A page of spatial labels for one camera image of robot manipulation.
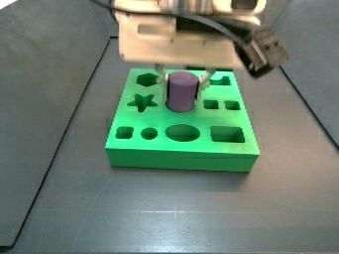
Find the black cable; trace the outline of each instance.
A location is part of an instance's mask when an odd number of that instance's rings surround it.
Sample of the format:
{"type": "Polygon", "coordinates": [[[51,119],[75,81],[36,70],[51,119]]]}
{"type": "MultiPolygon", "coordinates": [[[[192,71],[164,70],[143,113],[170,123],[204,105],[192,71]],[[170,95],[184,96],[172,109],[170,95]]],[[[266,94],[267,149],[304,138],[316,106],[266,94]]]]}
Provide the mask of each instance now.
{"type": "Polygon", "coordinates": [[[230,40],[232,40],[235,42],[235,44],[238,46],[243,46],[246,43],[243,41],[243,39],[228,29],[226,28],[222,24],[219,24],[218,22],[215,22],[214,20],[199,16],[199,15],[194,15],[190,13],[168,13],[168,12],[161,12],[161,13],[152,13],[152,12],[135,12],[135,11],[129,11],[129,10],[124,10],[121,8],[116,8],[112,6],[108,6],[105,4],[103,4],[100,1],[97,0],[89,0],[92,3],[95,3],[96,5],[99,5],[103,8],[107,8],[109,10],[109,12],[121,12],[124,14],[132,14],[132,15],[147,15],[147,16],[164,16],[164,17],[174,17],[174,18],[182,18],[182,19],[187,19],[191,21],[195,21],[211,28],[214,28],[218,32],[220,32],[230,40]]]}
{"type": "Polygon", "coordinates": [[[232,17],[214,17],[214,21],[220,23],[222,25],[231,26],[235,29],[242,29],[247,31],[252,31],[259,27],[258,24],[250,23],[247,21],[242,21],[238,19],[234,19],[232,17]]]}

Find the shape sorting board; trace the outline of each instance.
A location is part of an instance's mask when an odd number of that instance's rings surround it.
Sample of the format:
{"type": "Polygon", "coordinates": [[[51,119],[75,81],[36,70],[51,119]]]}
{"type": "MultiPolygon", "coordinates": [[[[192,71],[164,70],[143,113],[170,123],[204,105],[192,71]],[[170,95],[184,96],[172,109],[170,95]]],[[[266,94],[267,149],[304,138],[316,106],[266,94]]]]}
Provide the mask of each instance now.
{"type": "Polygon", "coordinates": [[[259,148],[234,73],[215,73],[187,113],[167,108],[156,78],[153,69],[129,72],[105,142],[111,165],[248,172],[259,148]]]}

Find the black table surface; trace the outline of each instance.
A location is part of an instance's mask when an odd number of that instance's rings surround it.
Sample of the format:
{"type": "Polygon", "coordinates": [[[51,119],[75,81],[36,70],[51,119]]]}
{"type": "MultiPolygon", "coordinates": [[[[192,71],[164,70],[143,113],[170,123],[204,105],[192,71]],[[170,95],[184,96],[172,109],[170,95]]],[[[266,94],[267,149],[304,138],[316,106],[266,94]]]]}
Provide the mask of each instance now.
{"type": "Polygon", "coordinates": [[[336,0],[294,0],[274,29],[290,53],[283,70],[339,149],[338,10],[336,0]]]}
{"type": "Polygon", "coordinates": [[[84,0],[0,10],[0,246],[16,240],[108,34],[84,0]]]}
{"type": "Polygon", "coordinates": [[[112,168],[104,142],[132,67],[107,48],[9,253],[336,252],[339,156],[280,70],[236,71],[260,156],[250,174],[112,168]]]}

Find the dark tabletop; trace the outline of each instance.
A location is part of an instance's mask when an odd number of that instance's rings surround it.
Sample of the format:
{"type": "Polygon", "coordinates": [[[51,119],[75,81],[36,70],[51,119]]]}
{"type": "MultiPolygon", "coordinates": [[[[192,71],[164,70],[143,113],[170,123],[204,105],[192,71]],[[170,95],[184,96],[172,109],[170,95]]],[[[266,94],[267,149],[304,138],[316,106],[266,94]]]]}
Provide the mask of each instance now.
{"type": "Polygon", "coordinates": [[[250,174],[117,169],[107,132],[132,67],[112,40],[11,253],[339,251],[339,157],[278,69],[238,71],[250,174]]]}

